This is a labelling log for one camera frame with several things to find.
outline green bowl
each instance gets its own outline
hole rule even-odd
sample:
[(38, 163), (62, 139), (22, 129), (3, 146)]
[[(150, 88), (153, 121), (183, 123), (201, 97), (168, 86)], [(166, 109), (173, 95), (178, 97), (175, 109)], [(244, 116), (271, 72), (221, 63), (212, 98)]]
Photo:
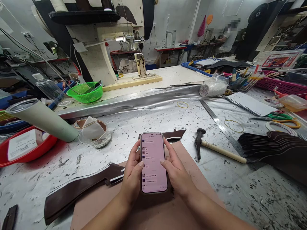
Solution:
[(90, 103), (97, 101), (99, 98), (102, 97), (102, 86), (98, 87), (97, 89), (93, 90), (90, 93), (83, 94), (89, 89), (89, 87), (93, 87), (96, 83), (97, 83), (96, 81), (93, 81), (93, 82), (88, 82), (87, 83), (88, 86), (86, 84), (76, 85), (72, 89), (81, 95), (75, 93), (71, 89), (67, 91), (67, 95), (73, 97), (74, 99), (82, 103)]

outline metal ruler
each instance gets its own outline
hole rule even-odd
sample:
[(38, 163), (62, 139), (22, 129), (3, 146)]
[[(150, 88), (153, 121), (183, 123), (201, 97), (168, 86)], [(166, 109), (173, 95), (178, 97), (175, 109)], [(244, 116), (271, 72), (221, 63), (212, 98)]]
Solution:
[(229, 140), (231, 145), (234, 147), (234, 149), (238, 152), (239, 155), (243, 155), (243, 150), (239, 143), (231, 136), (230, 132), (225, 128), (224, 124), (221, 122), (219, 118), (215, 115), (215, 113), (210, 109), (210, 107), (204, 102), (204, 100), (199, 100), (203, 107), (207, 110), (207, 112), (210, 114), (212, 119), (215, 121), (215, 123), (218, 125), (218, 127), (221, 129), (225, 137)]

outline person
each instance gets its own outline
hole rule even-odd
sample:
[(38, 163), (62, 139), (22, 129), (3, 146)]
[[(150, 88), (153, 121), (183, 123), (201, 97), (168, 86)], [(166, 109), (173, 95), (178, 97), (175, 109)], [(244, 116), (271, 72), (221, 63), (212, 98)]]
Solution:
[[(200, 226), (212, 230), (255, 230), (219, 206), (196, 188), (172, 145), (164, 139), (169, 157), (160, 163), (166, 169), (174, 190), (180, 195)], [(120, 229), (140, 192), (143, 161), (140, 160), (140, 140), (132, 147), (125, 167), (120, 192), (82, 230)]]
[(221, 53), (227, 53), (231, 51), (234, 41), (237, 37), (237, 26), (240, 23), (241, 19), (232, 21), (228, 26), (224, 29), (224, 34), (221, 38), (217, 38), (216, 42), (224, 42), (222, 46), (216, 49), (215, 56), (219, 58)]

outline phone case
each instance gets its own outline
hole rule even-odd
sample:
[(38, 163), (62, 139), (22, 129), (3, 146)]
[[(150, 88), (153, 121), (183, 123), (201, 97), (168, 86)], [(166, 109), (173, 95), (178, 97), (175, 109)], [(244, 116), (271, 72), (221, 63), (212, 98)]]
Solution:
[[(142, 137), (143, 134), (155, 134), (155, 133), (160, 133), (162, 135), (163, 146), (164, 146), (164, 136), (163, 136), (163, 133), (161, 133), (161, 132), (150, 132), (150, 133), (144, 132), (144, 133), (140, 134), (140, 137)], [(142, 151), (142, 140), (141, 140), (141, 144), (140, 144), (140, 151)], [(167, 180), (167, 189), (165, 191), (145, 193), (145, 192), (143, 192), (142, 187), (141, 187), (142, 194), (147, 195), (147, 194), (160, 194), (160, 193), (169, 192), (169, 190), (170, 190), (169, 184), (170, 183), (169, 183), (169, 176), (168, 176), (167, 172), (166, 172), (166, 180)]]

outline scissors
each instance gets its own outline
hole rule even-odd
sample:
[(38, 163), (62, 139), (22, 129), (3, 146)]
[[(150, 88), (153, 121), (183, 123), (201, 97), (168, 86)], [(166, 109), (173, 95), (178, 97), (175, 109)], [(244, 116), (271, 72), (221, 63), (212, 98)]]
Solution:
[(297, 129), (299, 127), (301, 127), (301, 123), (299, 123), (298, 121), (296, 120), (273, 120), (271, 117), (266, 117), (266, 118), (261, 118), (261, 117), (252, 117), (252, 118), (249, 118), (249, 119), (256, 119), (256, 120), (266, 120), (266, 121), (274, 121), (274, 122), (278, 122), (278, 123), (286, 123), (286, 122), (291, 122), (291, 123), (294, 123), (295, 126), (292, 126), (292, 125), (286, 125), (284, 124), (285, 126), (288, 126), (289, 128), (293, 128), (293, 129)]
[(267, 115), (267, 117), (272, 118), (272, 119), (278, 119), (278, 120), (292, 120), (292, 117), (284, 114), (285, 111), (283, 110), (277, 110), (275, 112), (270, 113)]

